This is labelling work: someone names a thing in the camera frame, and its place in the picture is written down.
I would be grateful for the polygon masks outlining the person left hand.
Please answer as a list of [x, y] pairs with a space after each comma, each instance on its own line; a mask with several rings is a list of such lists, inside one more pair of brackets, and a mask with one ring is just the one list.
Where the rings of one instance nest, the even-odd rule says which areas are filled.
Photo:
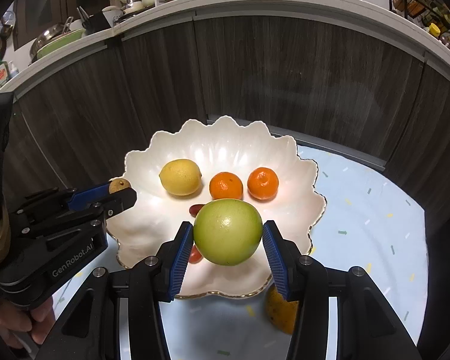
[[[9, 252], [10, 240], [8, 211], [3, 196], [0, 195], [0, 263]], [[23, 347], [13, 332], [29, 333], [37, 345], [42, 345], [55, 321], [52, 297], [31, 310], [30, 314], [18, 309], [11, 302], [0, 299], [0, 335], [12, 348]]]

